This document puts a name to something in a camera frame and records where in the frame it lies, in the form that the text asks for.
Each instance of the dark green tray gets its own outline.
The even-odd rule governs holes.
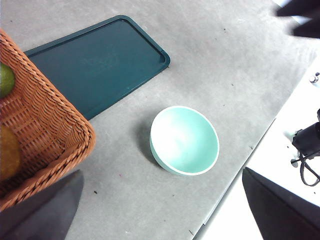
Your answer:
[[[170,63],[168,54],[123,15],[25,54],[88,120]]]

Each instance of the bowl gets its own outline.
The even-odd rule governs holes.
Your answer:
[[[168,172],[195,176],[209,171],[219,155],[219,139],[210,121],[186,106],[168,107],[154,118],[150,148]]]

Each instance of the wicker basket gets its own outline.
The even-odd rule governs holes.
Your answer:
[[[90,123],[66,100],[1,29],[0,60],[15,74],[11,94],[0,99],[0,123],[17,136],[20,172],[0,182],[0,210],[47,186],[85,159],[95,145]]]

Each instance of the gray table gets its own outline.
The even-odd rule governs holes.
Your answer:
[[[286,35],[271,0],[2,0],[1,26],[22,50],[115,15],[135,20],[170,68],[96,116],[97,143],[68,240],[192,239],[316,56],[314,39]],[[184,105],[220,138],[209,172],[177,176],[149,150],[153,118]]]

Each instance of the black object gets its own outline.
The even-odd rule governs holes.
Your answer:
[[[320,121],[320,109],[317,111],[317,117]],[[306,129],[299,130],[293,137],[292,145],[298,150],[299,159],[292,159],[291,164],[301,161],[300,176],[302,182],[310,187],[317,185],[320,182],[320,176],[311,169],[306,160],[320,156],[320,122],[316,122]],[[314,183],[308,184],[306,182],[304,175],[305,168],[317,178]]]
[[[310,21],[293,29],[293,35],[299,37],[320,38],[320,1],[291,0],[276,11],[277,16],[305,16]]]
[[[64,240],[76,214],[84,177],[80,170],[0,212],[1,240]]]
[[[131,18],[115,16],[25,54],[88,120],[169,66]]]
[[[246,167],[242,183],[264,240],[320,239],[320,207]]]

